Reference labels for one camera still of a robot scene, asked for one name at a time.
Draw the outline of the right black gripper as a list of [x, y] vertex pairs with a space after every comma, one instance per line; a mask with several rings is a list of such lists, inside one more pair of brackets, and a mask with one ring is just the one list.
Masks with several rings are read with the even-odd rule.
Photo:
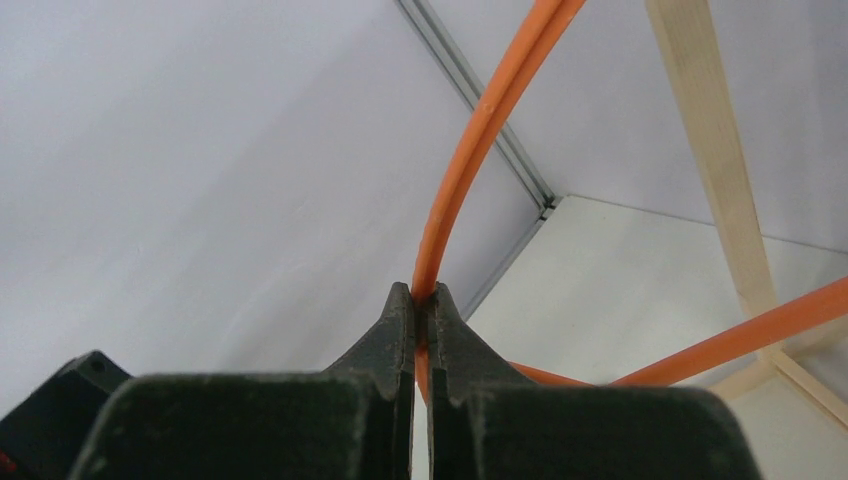
[[99, 411], [131, 378], [99, 350], [59, 368], [1, 419], [1, 477], [67, 478]]

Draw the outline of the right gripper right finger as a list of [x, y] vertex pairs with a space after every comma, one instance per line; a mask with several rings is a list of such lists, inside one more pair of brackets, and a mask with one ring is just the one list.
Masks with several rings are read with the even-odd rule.
[[434, 479], [757, 479], [731, 410], [694, 388], [549, 386], [512, 367], [438, 284], [423, 307]]

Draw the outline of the orange plastic hanger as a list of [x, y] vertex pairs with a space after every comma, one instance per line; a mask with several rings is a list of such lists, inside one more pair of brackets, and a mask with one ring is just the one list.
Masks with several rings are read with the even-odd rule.
[[[491, 145], [527, 86], [578, 14], [580, 1], [537, 1], [476, 104], [445, 172], [419, 245], [411, 293], [418, 305], [436, 289], [450, 234]], [[674, 355], [618, 379], [620, 385], [671, 385], [847, 313], [840, 279], [766, 311]]]

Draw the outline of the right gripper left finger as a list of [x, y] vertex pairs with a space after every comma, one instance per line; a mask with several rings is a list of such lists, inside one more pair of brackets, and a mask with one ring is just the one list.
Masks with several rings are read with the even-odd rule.
[[107, 401], [74, 479], [406, 479], [414, 305], [391, 286], [373, 326], [312, 373], [146, 375]]

